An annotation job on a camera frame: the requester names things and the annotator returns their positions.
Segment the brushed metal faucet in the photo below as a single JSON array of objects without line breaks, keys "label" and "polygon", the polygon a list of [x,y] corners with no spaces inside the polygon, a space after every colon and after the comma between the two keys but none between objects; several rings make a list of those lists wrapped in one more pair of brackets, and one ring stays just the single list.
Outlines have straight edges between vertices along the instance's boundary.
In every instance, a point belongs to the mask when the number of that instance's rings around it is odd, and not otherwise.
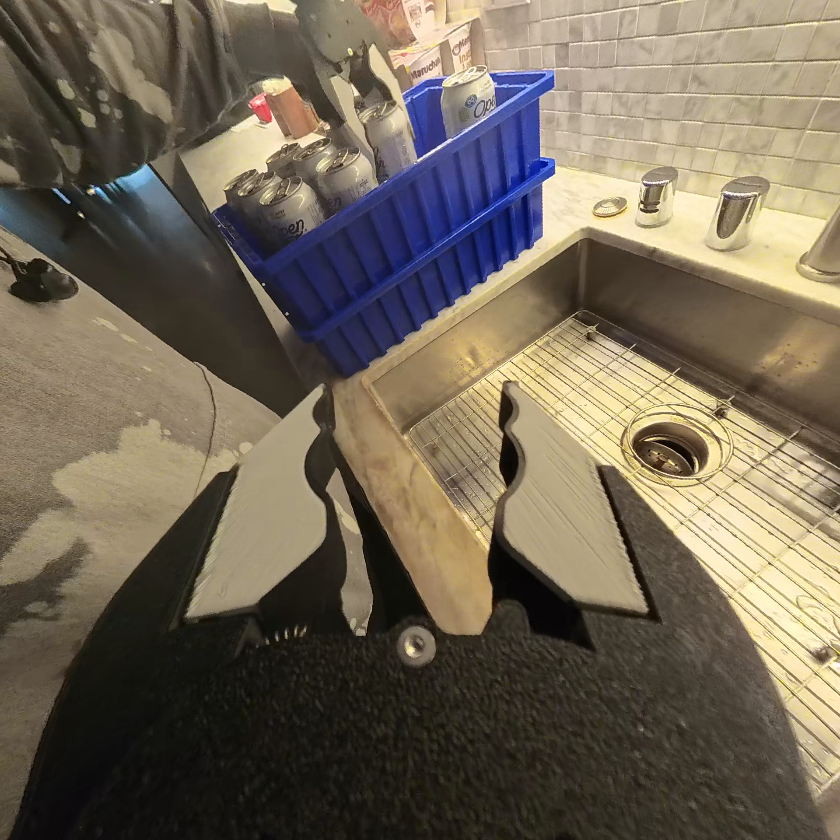
[{"label": "brushed metal faucet", "polygon": [[801,277],[824,284],[839,282],[839,217],[838,206],[812,247],[797,261]]}]

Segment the stainless steel sink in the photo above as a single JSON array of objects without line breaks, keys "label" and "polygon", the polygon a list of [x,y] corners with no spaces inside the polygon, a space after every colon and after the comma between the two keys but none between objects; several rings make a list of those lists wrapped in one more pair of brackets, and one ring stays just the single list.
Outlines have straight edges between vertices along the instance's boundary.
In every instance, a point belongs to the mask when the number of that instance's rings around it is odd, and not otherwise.
[{"label": "stainless steel sink", "polygon": [[578,311],[594,313],[803,422],[838,443],[838,326],[688,269],[592,239],[567,248],[462,318],[409,343],[372,391],[440,507],[482,549],[468,522],[406,438],[409,421],[441,406]]}]

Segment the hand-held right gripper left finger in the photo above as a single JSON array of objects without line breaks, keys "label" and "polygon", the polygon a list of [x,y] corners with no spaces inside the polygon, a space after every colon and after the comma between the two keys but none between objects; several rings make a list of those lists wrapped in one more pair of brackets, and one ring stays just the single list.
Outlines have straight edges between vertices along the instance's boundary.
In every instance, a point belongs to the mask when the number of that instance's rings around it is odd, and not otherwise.
[{"label": "hand-held right gripper left finger", "polygon": [[267,634],[366,634],[373,592],[361,526],[316,386],[243,456],[184,618],[252,616]]}]

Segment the metal sink drain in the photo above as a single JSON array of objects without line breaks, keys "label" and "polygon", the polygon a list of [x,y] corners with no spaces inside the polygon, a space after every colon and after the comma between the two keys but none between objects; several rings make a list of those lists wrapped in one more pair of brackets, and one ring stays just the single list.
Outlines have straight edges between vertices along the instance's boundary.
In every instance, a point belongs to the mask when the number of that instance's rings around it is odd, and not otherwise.
[{"label": "metal sink drain", "polygon": [[635,458],[660,476],[693,478],[710,462],[707,437],[684,421],[643,425],[630,445]]}]

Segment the brown container white top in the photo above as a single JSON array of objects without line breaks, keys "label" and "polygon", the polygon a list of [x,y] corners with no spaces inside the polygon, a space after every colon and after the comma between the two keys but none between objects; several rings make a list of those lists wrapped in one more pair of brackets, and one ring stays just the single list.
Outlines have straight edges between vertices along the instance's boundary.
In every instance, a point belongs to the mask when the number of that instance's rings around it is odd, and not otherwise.
[{"label": "brown container white top", "polygon": [[261,87],[269,110],[285,136],[299,140],[319,131],[320,120],[312,105],[301,97],[287,78],[264,79]]}]

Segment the cluster of silver cans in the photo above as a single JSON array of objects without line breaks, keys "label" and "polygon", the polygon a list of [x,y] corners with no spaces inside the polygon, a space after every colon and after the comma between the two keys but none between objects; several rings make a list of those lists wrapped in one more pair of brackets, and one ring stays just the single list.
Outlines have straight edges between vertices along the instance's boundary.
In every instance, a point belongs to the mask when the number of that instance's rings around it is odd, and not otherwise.
[{"label": "cluster of silver cans", "polygon": [[486,66],[472,66],[417,86],[404,113],[408,117],[417,162],[379,184],[357,149],[340,150],[326,138],[287,157],[287,172],[258,171],[232,191],[225,210],[258,243],[262,256],[293,246],[315,228],[338,218],[346,223],[381,212],[387,222],[407,222],[408,232],[434,241],[466,224],[475,211],[461,187],[475,186],[485,171],[481,163],[462,164],[466,147],[452,142],[483,123],[497,108],[495,82]]}]

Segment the red patterned packet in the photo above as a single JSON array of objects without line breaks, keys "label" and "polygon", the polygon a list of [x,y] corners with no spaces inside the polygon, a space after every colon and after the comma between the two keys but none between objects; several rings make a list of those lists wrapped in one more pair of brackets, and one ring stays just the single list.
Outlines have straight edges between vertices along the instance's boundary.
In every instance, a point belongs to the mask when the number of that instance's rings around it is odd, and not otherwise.
[{"label": "red patterned packet", "polygon": [[424,42],[446,24],[446,1],[357,1],[356,4],[372,21],[388,49]]}]

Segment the silver soda can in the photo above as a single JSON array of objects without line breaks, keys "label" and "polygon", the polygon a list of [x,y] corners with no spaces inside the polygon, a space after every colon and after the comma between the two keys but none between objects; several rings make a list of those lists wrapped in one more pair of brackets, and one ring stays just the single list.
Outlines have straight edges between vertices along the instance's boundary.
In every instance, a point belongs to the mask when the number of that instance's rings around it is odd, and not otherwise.
[{"label": "silver soda can", "polygon": [[377,181],[384,184],[417,162],[410,121],[404,111],[383,101],[360,113],[365,136],[374,153]]}]

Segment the blue plastic bin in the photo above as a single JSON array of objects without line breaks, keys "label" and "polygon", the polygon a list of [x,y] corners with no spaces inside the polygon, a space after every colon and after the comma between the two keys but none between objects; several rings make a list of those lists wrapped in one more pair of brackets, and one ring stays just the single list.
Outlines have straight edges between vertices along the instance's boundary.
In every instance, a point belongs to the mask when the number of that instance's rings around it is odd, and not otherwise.
[{"label": "blue plastic bin", "polygon": [[337,255],[294,273],[283,305],[289,323],[342,377],[368,367],[535,245],[554,170],[542,157],[525,183],[399,268],[381,246],[340,236]]},{"label": "blue plastic bin", "polygon": [[229,205],[213,212],[303,341],[320,341],[485,224],[489,243],[476,247],[483,274],[541,238],[542,184],[554,162],[539,156],[539,100],[553,89],[554,71],[500,71],[491,79],[497,107],[453,139],[443,122],[443,80],[410,89],[418,162],[279,251],[270,253]]}]

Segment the instant noodle package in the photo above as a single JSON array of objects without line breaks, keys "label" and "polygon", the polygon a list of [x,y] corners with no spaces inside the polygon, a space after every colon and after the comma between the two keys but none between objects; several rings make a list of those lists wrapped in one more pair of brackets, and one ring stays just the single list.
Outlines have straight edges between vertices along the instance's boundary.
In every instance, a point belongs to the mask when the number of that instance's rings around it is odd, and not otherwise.
[{"label": "instant noodle package", "polygon": [[408,90],[428,78],[442,77],[446,62],[441,43],[414,44],[389,52],[401,89]]}]

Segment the chrome cylinder fixture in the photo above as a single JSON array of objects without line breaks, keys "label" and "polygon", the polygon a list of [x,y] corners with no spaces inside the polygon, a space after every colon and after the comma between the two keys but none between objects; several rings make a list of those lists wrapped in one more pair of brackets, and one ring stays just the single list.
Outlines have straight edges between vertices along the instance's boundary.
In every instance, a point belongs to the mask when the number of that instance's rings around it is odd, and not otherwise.
[{"label": "chrome cylinder fixture", "polygon": [[720,190],[715,213],[706,235],[706,246],[721,252],[743,249],[750,241],[770,190],[758,175],[734,178]]},{"label": "chrome cylinder fixture", "polygon": [[646,172],[640,180],[635,224],[641,228],[666,225],[674,214],[678,170],[673,166],[658,166]]}]

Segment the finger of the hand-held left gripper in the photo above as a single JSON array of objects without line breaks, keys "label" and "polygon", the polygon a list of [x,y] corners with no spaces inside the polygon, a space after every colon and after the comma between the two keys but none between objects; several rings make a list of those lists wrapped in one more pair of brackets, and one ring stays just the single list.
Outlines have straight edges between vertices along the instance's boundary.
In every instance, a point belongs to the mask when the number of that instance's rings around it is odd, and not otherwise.
[{"label": "finger of the hand-held left gripper", "polygon": [[355,108],[353,86],[341,75],[325,70],[322,73],[322,89],[334,112],[334,116],[327,117],[333,142],[340,150],[357,149],[378,181],[375,153]]},{"label": "finger of the hand-held left gripper", "polygon": [[403,90],[390,59],[376,44],[363,45],[360,53],[360,95],[368,106],[391,102],[405,108]]}]

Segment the small black corded object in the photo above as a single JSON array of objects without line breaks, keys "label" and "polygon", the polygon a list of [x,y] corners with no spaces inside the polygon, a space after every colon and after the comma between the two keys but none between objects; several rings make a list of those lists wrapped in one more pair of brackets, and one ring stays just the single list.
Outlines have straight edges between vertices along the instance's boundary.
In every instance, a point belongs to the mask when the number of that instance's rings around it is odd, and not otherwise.
[{"label": "small black corded object", "polygon": [[30,303],[66,301],[80,288],[77,280],[59,270],[46,259],[22,260],[1,247],[1,259],[12,270],[14,281],[8,289],[13,297]]}]

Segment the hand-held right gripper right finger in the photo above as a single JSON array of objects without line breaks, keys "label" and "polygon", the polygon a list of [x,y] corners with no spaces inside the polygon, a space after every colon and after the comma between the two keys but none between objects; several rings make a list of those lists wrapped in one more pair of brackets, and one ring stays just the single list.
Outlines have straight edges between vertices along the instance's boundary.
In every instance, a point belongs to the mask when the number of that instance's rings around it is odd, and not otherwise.
[{"label": "hand-held right gripper right finger", "polygon": [[577,609],[649,615],[600,466],[515,381],[500,391],[499,471],[489,557],[493,595],[538,617]]}]

